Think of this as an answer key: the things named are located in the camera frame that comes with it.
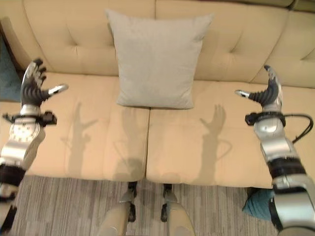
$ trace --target back cushion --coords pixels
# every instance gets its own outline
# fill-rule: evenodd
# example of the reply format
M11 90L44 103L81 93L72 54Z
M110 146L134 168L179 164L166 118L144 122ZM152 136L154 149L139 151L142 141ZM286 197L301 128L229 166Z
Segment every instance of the back cushion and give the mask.
M96 75L118 75L105 9L145 18L153 18L155 11L154 0L4 0L0 8L4 28L8 26L4 30L14 34L8 41L14 42L16 37L26 51L26 59L20 60L22 49L14 52L23 67L27 60L41 56L49 71ZM25 31L20 26L25 22L29 24L27 37L20 33ZM32 47L25 48L30 41Z
M157 19L214 13L195 79L267 83L264 64L284 85L315 88L315 14L197 0L157 0Z
M24 68L42 57L49 71L117 76L106 8L157 19L214 13L197 80L266 83L267 63L284 85L315 88L313 13L199 0L1 0L0 20Z

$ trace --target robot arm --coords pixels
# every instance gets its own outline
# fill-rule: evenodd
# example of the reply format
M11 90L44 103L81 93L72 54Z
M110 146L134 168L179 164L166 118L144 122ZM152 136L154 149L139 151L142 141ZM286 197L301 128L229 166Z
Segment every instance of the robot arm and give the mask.
M254 126L269 172L275 196L269 202L272 222L280 236L315 236L315 185L307 176L293 143L313 127L309 116L309 131L293 142L284 132L282 89L277 75L269 66L268 88L262 92L235 91L236 94L261 104L262 112L246 115L245 121Z
M0 234L11 229L17 208L12 205L25 172L36 158L37 149L45 138L44 127L57 124L52 112L41 114L41 103L68 88L59 85L41 90L46 79L46 68L40 59L32 61L26 69L21 85L19 114L3 117L12 123L8 142L0 152Z

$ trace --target striped carpet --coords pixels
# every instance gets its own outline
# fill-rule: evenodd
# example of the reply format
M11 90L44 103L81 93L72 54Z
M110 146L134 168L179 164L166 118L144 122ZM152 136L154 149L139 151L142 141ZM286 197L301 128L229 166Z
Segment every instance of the striped carpet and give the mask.
M16 200L18 213L10 236L96 236L106 211L126 191L126 183L25 177ZM242 213L241 188L175 185L197 236L276 236L267 221ZM137 220L127 236L166 236L160 221L162 185L143 180L135 200Z

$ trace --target couch cushion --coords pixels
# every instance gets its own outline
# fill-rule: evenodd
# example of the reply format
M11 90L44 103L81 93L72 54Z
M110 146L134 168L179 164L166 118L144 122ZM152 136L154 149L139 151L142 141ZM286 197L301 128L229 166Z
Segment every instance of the couch cushion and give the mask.
M315 14L290 11L285 28L266 64L287 86L315 88ZM264 83L262 68L253 83Z
M197 185L271 187L271 177L253 127L245 115L261 111L258 103L238 97L236 89L263 90L265 86L236 82L195 81L191 110L151 109L147 178L154 182ZM315 117L315 89L283 88L284 113ZM290 139L308 122L287 119ZM315 178L315 131L296 143L308 174Z
M263 67L285 26L282 8L196 0L157 0L157 19L214 14L195 79L250 82Z
M47 73L45 87L69 84L69 90L43 103L57 127L45 128L46 138L28 174L136 181L145 175L149 109L116 104L117 77ZM0 113L16 113L19 104L2 102ZM0 147L9 124L0 121Z
M3 0L0 18L11 47L16 49L14 54L24 67L41 57L48 71L117 76L114 42L104 10L111 8L130 16L153 18L154 3Z
M298 0L294 10L315 12L315 0Z

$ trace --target beige couch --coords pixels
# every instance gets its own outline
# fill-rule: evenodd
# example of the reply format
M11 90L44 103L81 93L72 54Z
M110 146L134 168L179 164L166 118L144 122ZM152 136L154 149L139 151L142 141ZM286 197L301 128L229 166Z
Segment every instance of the beige couch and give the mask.
M245 114L261 107L234 94L265 89L264 64L278 73L284 113L315 118L315 14L275 6L197 0L0 0L0 21L17 62L37 57L48 68L45 86L70 89L42 110L53 110L57 127L28 174L163 183L270 187L271 178ZM312 10L313 1L307 10ZM215 13L204 38L192 94L194 108L164 110L116 104L115 48L104 10L138 17L175 19ZM1 102L0 112L19 104ZM293 139L306 120L290 119ZM9 124L0 121L0 147ZM296 144L315 177L315 132Z

